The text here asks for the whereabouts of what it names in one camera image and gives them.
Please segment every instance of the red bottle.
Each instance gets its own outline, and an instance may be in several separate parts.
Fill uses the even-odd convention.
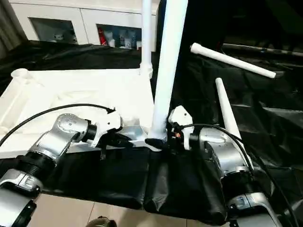
[[[103,30],[100,27],[98,27],[98,33],[99,33],[99,39],[100,39],[101,45],[107,46],[106,38],[104,36]]]

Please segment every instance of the white pvc pipe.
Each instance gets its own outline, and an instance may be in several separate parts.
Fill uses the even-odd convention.
[[[265,77],[269,77],[269,78],[273,79],[276,76],[275,72],[266,70],[266,69],[258,67],[256,65],[249,64],[245,61],[241,61],[239,59],[219,53],[217,51],[213,51],[213,50],[205,48],[197,43],[192,44],[190,51],[195,54],[200,54],[200,55],[203,55],[203,56],[206,56],[206,57],[218,60],[218,61],[222,61],[227,64],[230,64],[230,65],[233,65],[233,66],[236,66],[236,67],[239,67],[239,68],[251,71],[251,72],[255,72],[255,73],[265,76]]]
[[[233,135],[235,135],[235,136],[237,136],[241,139],[239,128],[238,128],[236,119],[233,115],[232,107],[231,107],[231,104],[228,100],[228,96],[227,96],[227,93],[225,91],[223,81],[222,81],[221,78],[217,78],[215,80],[215,82],[216,82],[217,92],[218,92],[218,96],[219,96],[219,102],[220,102],[220,107],[221,107],[221,112],[222,112],[222,116],[223,116],[225,129],[229,133],[231,133],[231,134],[233,134]],[[241,153],[242,158],[245,161],[245,163],[248,164],[246,162],[246,159],[245,159],[244,155],[242,154],[242,152],[240,150],[239,150],[239,152]]]
[[[166,122],[187,10],[187,0],[167,0],[155,106],[149,138],[166,140]]]
[[[142,61],[140,64],[141,73],[148,73],[152,78],[152,0],[142,2]]]

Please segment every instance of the white tray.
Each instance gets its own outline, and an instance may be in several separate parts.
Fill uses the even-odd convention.
[[[146,133],[152,125],[153,98],[148,76],[139,69],[62,70],[12,72],[13,80],[0,97],[0,139],[28,117],[49,108],[90,103],[116,108],[124,126],[140,125]],[[93,107],[73,107],[48,113],[15,132],[0,147],[0,158],[25,154],[62,113],[73,113],[93,122],[107,114]],[[73,144],[69,152],[88,150]]]

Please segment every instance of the cabinet door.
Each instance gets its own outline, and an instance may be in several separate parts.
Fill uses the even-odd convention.
[[[80,9],[12,3],[29,40],[87,44]]]
[[[141,14],[94,9],[81,9],[81,13],[88,41],[91,44],[100,45],[102,39],[106,39],[110,46],[111,41],[114,40],[115,47],[136,49],[142,40]],[[155,51],[156,16],[151,17],[151,49]]]

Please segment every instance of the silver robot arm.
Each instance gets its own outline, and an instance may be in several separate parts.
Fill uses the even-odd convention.
[[[178,106],[171,112],[169,122],[174,128],[191,125],[192,118],[183,107]],[[218,129],[202,128],[198,134],[193,133],[194,127],[181,129],[185,150],[196,149],[205,160],[212,160],[221,179],[230,226],[282,227],[267,197],[251,175],[248,165],[253,166],[245,149],[242,151],[248,161],[239,146]]]
[[[73,114],[60,115],[53,128],[44,133],[18,164],[0,179],[0,227],[26,227],[36,209],[35,199],[43,182],[56,168],[72,142],[96,146],[102,135],[118,130],[117,112],[105,116],[96,125]]]

